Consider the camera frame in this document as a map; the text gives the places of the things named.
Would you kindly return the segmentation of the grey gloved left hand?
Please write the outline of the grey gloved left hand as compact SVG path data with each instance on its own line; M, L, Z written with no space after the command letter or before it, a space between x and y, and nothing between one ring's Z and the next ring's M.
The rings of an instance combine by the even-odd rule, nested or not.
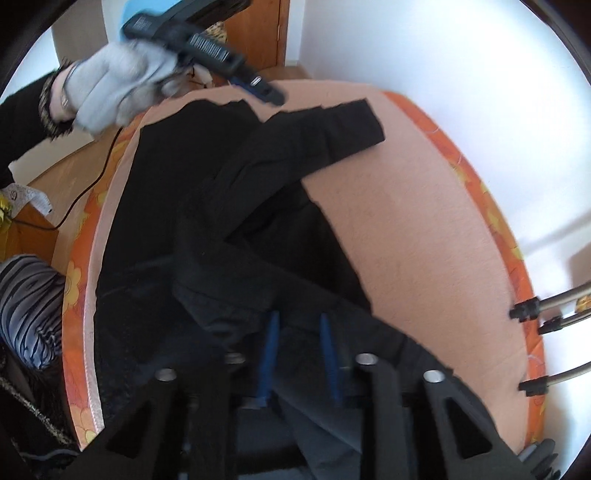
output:
M62 107L76 128L96 136L181 95L186 82L175 53L146 40L114 42L68 69Z

